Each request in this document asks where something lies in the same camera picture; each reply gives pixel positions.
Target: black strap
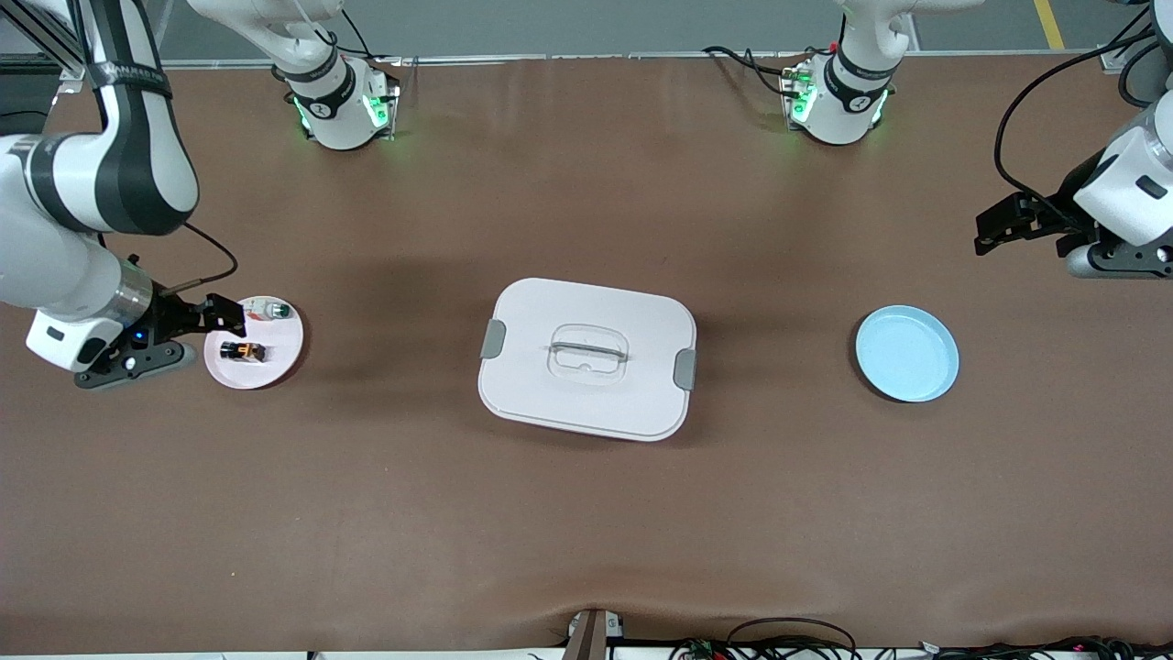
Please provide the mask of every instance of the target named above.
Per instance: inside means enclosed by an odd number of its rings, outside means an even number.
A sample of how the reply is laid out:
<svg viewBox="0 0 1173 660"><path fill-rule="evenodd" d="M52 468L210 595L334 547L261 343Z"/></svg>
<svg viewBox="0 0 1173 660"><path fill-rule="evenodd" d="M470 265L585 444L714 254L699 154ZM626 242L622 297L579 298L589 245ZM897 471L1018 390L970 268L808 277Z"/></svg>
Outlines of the black strap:
<svg viewBox="0 0 1173 660"><path fill-rule="evenodd" d="M835 73L834 63L834 57L827 60L827 68L825 70L827 77L827 90L830 91L832 96L839 98L839 101L843 103L843 111L853 115L866 113L868 111L868 108L883 96L887 86L881 86L869 91L855 89L839 77Z"/></svg>
<svg viewBox="0 0 1173 660"><path fill-rule="evenodd" d="M171 83L163 72L135 62L94 62L86 67L94 89L123 84L141 91L154 91L171 97Z"/></svg>
<svg viewBox="0 0 1173 660"><path fill-rule="evenodd" d="M354 69L350 64L346 66L346 79L343 83L325 96L318 96L317 98L312 96L303 96L296 94L294 97L301 108L313 115L317 118L334 118L338 116L338 108L343 107L343 103L350 100L354 94L354 84L357 76L354 75Z"/></svg>
<svg viewBox="0 0 1173 660"><path fill-rule="evenodd" d="M285 69L277 69L277 70L282 72L282 75L285 77L287 82L313 82L314 80L326 77L326 74L330 73L330 69L334 68L334 63L337 61L338 61L338 46L335 45L330 47L330 56L326 57L326 61L321 62L321 64L313 70L307 70L305 73L290 73Z"/></svg>
<svg viewBox="0 0 1173 660"><path fill-rule="evenodd" d="M900 66L897 62L895 67L886 70L866 69L849 60L842 49L835 52L835 57L839 57L839 63L843 66L847 73L856 77L862 77L863 80L883 80L886 77L891 77L891 74L896 73L896 67Z"/></svg>

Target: lid handle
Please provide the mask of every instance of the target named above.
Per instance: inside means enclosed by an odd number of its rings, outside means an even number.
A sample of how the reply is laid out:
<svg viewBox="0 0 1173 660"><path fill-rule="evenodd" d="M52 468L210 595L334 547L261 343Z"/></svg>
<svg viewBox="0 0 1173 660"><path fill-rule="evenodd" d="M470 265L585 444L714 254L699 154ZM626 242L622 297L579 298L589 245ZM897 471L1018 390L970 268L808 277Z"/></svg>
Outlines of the lid handle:
<svg viewBox="0 0 1173 660"><path fill-rule="evenodd" d="M621 352L619 349L611 349L611 348L608 348L608 347L592 347L590 345L579 345L577 342L551 342L550 343L550 351L551 352L561 352L561 351L586 352L586 353L592 353L592 354L603 354L603 355L615 356L615 358L619 359L621 362L628 360L628 354Z"/></svg>

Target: brown table surface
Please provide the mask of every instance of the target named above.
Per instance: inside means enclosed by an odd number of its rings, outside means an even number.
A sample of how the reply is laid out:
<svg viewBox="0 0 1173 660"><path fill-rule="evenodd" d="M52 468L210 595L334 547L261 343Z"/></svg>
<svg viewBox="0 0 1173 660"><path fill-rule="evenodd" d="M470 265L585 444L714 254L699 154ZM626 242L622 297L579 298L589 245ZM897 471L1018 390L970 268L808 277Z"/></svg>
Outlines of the brown table surface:
<svg viewBox="0 0 1173 660"><path fill-rule="evenodd" d="M285 385L202 366L103 394L0 308L0 651L548 645L812 615L866 645L1173 635L1169 295L1069 277L1050 240L972 253L990 148L1051 57L907 61L882 125L787 132L752 72L531 61L405 79L394 142L304 141L267 72L175 72L202 198L240 271L312 327ZM1132 109L1094 66L1023 106L1008 164L1051 190ZM88 94L53 128L96 125ZM174 283L188 232L111 236ZM497 420L497 293L529 275L672 295L698 387L658 444ZM961 347L945 397L884 401L853 327L907 302Z"/></svg>

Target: gray clip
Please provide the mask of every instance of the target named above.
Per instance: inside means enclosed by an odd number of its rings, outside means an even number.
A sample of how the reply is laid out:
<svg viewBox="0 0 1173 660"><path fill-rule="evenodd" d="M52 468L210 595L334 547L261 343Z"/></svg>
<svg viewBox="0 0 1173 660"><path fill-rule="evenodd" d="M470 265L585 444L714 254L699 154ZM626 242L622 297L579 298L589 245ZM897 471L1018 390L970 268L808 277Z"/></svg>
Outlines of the gray clip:
<svg viewBox="0 0 1173 660"><path fill-rule="evenodd" d="M506 324L496 318L489 319L489 326L484 328L484 343L481 345L481 360L493 360L501 355L501 349L506 346Z"/></svg>
<svg viewBox="0 0 1173 660"><path fill-rule="evenodd" d="M697 352L680 349L676 354L676 367L672 369L672 382L677 388L691 393L697 379Z"/></svg>

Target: green led light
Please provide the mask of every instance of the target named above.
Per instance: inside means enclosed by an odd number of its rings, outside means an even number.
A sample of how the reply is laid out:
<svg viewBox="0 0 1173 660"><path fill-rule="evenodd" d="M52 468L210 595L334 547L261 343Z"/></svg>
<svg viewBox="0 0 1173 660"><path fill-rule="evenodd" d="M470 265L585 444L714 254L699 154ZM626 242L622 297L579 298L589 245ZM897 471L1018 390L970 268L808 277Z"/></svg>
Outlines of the green led light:
<svg viewBox="0 0 1173 660"><path fill-rule="evenodd" d="M301 101L298 101L297 96L293 97L293 107L297 108L297 114L298 114L298 116L301 117L301 128L304 128L306 130L311 130L310 129L310 120L307 120L305 117L305 108L301 107Z"/></svg>
<svg viewBox="0 0 1173 660"><path fill-rule="evenodd" d="M807 84L806 89L799 94L799 97L794 100L793 106L793 118L796 122L804 122L811 115L811 106L814 104L814 97L819 89L814 84Z"/></svg>
<svg viewBox="0 0 1173 660"><path fill-rule="evenodd" d="M880 100L876 101L876 111L872 115L872 123L880 121L880 113L883 111L883 102L888 100L888 90L884 89L883 94L880 95Z"/></svg>
<svg viewBox="0 0 1173 660"><path fill-rule="evenodd" d="M387 118L387 103L384 103L378 96L364 96L367 106L367 114L371 115L371 121L374 123L375 128L382 128L387 125L389 121Z"/></svg>

